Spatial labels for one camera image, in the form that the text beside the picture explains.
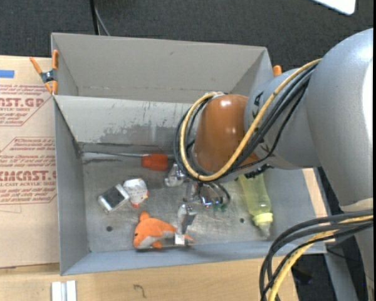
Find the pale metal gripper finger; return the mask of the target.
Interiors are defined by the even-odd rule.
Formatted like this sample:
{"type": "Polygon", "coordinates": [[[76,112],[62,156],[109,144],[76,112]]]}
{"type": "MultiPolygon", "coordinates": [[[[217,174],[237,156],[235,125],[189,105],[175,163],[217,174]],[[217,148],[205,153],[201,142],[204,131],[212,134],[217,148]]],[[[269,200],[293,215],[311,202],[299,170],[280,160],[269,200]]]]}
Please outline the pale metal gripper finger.
{"type": "Polygon", "coordinates": [[[188,240],[184,235],[172,234],[171,236],[164,236],[161,238],[160,243],[162,247],[178,247],[187,246],[188,240]]]}
{"type": "Polygon", "coordinates": [[[192,205],[182,204],[177,212],[177,233],[185,234],[196,216],[197,212],[192,205]]]}

